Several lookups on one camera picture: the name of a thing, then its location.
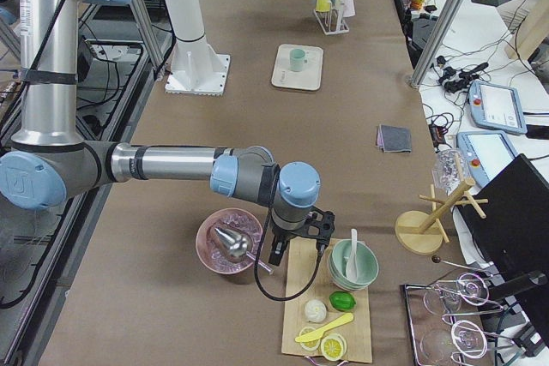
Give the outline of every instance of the label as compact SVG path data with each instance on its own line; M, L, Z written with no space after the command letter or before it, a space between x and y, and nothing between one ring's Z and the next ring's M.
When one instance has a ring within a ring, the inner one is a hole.
M19 19L20 19L20 30L21 36L32 36L31 32L31 21L32 10L31 10L31 0L19 0Z

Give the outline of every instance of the white tray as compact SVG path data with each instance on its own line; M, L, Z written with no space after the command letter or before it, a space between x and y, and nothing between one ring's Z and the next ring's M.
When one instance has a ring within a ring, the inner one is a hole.
M305 68L300 72L290 70L290 50L305 51ZM301 90L318 90L323 73L324 51L316 46L280 45L274 61L271 83L276 87Z

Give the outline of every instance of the bowl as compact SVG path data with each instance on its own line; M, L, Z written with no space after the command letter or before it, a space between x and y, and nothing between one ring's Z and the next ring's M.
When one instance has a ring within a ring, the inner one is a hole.
M379 264L376 256L365 244L357 243L357 262L359 278L352 282L345 276L347 258L351 254L351 240L340 240L333 248L329 257L328 269L335 285L345 290L358 291L366 288L377 278Z
M263 227L259 220L244 209L222 209L208 216L198 228L196 253L202 264L212 272L220 274L241 273L253 266L252 259L244 258L238 263L232 263L221 253L212 238L212 236L217 236L212 229L219 223L247 233L253 242L252 254L257 252L257 246L263 233Z

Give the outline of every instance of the brown table surface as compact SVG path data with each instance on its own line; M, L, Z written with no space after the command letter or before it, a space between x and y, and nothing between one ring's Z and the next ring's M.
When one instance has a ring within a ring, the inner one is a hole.
M282 165L314 165L317 206L335 212L335 236L356 227L380 261L369 289L374 364L401 366L412 360L399 285L428 283L447 267L407 252L393 224L407 210L430 210L418 193L428 192L435 158L420 96L405 82L412 67L393 0L354 1L350 33L325 36L311 0L201 0L209 43L232 56L225 94L173 95L157 85L133 142L262 145ZM324 49L320 90L271 86L283 43ZM410 128L413 151L379 151L380 123ZM305 364L281 354L281 303L250 273L223 277L198 260L197 228L225 207L260 220L266 213L205 182L115 185L41 364ZM441 255L460 260L458 249L453 238ZM285 268L262 277L273 293L284 292Z

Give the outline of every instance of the stacked bowl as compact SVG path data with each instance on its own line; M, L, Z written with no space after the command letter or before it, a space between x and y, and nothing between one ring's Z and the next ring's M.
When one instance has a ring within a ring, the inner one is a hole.
M347 260L351 254L351 240L340 240L333 248L328 258L328 270L332 281L344 291L360 291L370 285L379 273L379 264L376 256L365 244L357 243L358 278L352 282L345 275Z

